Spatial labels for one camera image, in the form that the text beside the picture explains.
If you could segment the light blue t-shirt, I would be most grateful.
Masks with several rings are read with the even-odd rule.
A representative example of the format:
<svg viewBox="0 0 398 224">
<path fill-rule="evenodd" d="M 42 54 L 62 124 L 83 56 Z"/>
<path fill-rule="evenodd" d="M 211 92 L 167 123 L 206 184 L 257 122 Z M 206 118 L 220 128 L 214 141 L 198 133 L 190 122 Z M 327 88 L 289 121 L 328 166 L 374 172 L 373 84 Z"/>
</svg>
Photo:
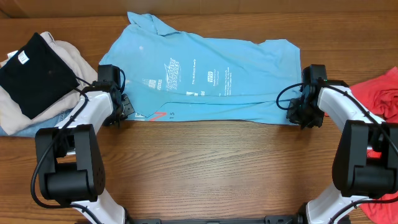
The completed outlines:
<svg viewBox="0 0 398 224">
<path fill-rule="evenodd" d="M 284 107 L 299 95 L 301 80 L 294 44 L 204 38 L 152 14 L 127 17 L 129 25 L 101 64 L 125 73 L 133 120 L 287 124 Z"/>
</svg>

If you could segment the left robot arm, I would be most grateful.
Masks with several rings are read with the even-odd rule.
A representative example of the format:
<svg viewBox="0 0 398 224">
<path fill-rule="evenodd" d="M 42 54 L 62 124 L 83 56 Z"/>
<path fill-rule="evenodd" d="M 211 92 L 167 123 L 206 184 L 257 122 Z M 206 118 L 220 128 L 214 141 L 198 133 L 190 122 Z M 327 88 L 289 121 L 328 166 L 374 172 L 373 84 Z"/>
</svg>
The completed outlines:
<svg viewBox="0 0 398 224">
<path fill-rule="evenodd" d="M 37 131 L 37 165 L 30 194 L 38 206 L 74 208 L 90 223 L 133 223 L 128 211 L 105 189 L 96 136 L 100 127 L 119 125 L 134 112 L 125 84 L 121 68 L 100 65 L 98 79 L 80 90 L 80 101 L 69 117 Z"/>
</svg>

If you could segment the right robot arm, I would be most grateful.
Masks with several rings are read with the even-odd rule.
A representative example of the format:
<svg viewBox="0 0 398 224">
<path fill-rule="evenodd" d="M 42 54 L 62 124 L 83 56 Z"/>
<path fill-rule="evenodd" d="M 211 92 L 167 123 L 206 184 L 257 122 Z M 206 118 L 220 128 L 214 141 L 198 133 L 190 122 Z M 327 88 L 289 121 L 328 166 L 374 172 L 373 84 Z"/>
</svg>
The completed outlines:
<svg viewBox="0 0 398 224">
<path fill-rule="evenodd" d="M 320 127 L 329 116 L 341 131 L 331 185 L 302 205 L 293 223 L 350 223 L 349 212 L 362 204 L 389 204 L 397 192 L 397 125 L 372 114 L 341 80 L 330 80 L 324 65 L 310 65 L 298 84 L 301 96 L 285 108 L 301 128 Z"/>
</svg>

